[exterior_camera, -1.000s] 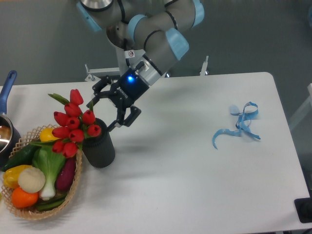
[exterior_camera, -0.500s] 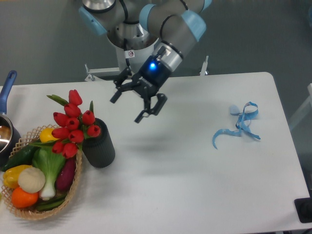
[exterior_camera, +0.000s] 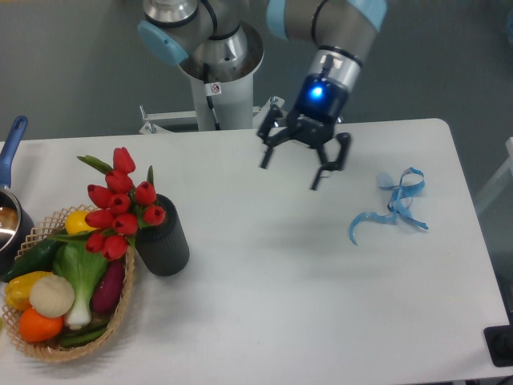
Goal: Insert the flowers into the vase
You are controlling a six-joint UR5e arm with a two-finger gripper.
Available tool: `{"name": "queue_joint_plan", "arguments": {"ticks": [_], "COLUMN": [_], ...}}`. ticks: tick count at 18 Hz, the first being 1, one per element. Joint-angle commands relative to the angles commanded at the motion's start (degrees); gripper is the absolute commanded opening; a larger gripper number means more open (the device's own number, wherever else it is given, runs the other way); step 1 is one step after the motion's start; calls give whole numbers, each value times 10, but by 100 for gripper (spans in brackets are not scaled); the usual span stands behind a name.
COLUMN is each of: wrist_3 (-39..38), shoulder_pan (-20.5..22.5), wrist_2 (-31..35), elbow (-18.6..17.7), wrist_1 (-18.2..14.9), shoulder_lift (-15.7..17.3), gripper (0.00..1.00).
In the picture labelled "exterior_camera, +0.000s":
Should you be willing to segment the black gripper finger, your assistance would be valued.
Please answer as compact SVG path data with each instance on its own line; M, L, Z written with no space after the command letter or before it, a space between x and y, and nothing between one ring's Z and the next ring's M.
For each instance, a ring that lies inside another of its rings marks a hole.
M349 153L349 146L352 142L352 136L348 132L341 132L336 134L335 139L340 145L339 153L335 160L328 160L323 144L316 148L321 165L317 169L315 177L313 178L313 182L310 186L310 189L313 191L317 190L321 182L323 172L341 171L345 167L345 160Z
M293 129L289 127L283 110L277 105L272 105L260 125L257 136L266 146L264 157L260 167L266 169L273 155L274 148L291 139Z

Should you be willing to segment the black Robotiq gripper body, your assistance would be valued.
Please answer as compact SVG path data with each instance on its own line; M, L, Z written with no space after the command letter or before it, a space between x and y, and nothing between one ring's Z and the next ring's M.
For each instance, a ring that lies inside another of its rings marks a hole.
M307 75L286 118L286 139L323 148L333 138L334 125L349 91L319 74Z

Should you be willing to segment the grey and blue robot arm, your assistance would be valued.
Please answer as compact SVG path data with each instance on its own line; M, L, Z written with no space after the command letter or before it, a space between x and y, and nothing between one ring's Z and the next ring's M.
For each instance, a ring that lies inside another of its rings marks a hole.
M138 33L145 47L191 82L202 131L252 126L253 76L264 58L239 1L146 1ZM291 111L275 101L258 124L266 147L295 140L316 151L319 172L343 169L351 137L335 126L387 12L384 1L270 1L269 30L313 43L316 54Z

